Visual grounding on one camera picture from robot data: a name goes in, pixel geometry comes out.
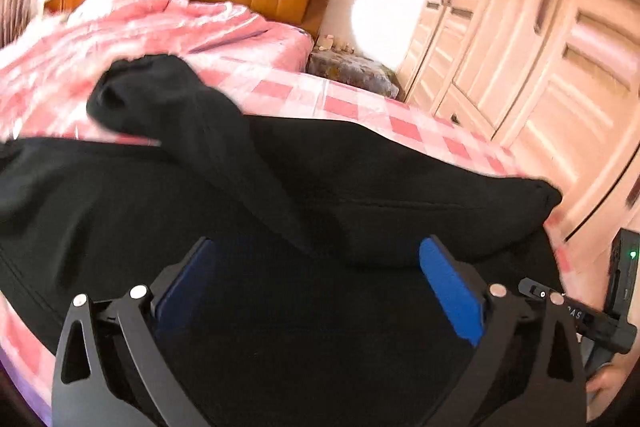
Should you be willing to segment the person's right hand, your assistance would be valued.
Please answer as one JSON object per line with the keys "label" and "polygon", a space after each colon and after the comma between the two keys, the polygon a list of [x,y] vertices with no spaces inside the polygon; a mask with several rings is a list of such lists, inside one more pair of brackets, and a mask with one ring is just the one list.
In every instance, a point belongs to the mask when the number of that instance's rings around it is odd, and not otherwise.
{"label": "person's right hand", "polygon": [[639,393],[639,355],[615,355],[586,384],[587,421],[617,416]]}

